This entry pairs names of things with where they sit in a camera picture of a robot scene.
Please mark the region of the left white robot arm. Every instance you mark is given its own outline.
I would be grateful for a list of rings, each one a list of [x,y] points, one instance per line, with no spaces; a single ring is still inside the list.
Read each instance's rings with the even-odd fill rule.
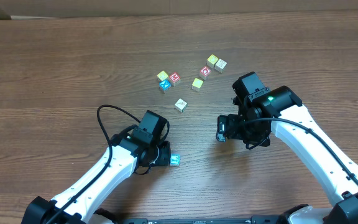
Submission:
[[[36,197],[25,210],[24,224],[89,223],[113,190],[139,167],[170,165],[168,141],[144,142],[133,136],[114,135],[102,158],[69,189],[51,200]]]

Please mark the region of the cyan E letter block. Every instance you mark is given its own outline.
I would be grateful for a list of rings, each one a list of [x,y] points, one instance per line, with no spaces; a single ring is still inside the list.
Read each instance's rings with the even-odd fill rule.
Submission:
[[[170,166],[179,166],[181,157],[179,154],[172,154],[170,156]]]

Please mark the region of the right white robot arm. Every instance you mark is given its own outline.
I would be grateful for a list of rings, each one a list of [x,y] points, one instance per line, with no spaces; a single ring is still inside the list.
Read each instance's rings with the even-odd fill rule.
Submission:
[[[220,115],[216,139],[243,141],[247,149],[282,140],[317,179],[331,207],[299,205],[277,223],[358,223],[358,165],[314,121],[302,100],[287,86],[273,91],[236,89],[237,114]]]

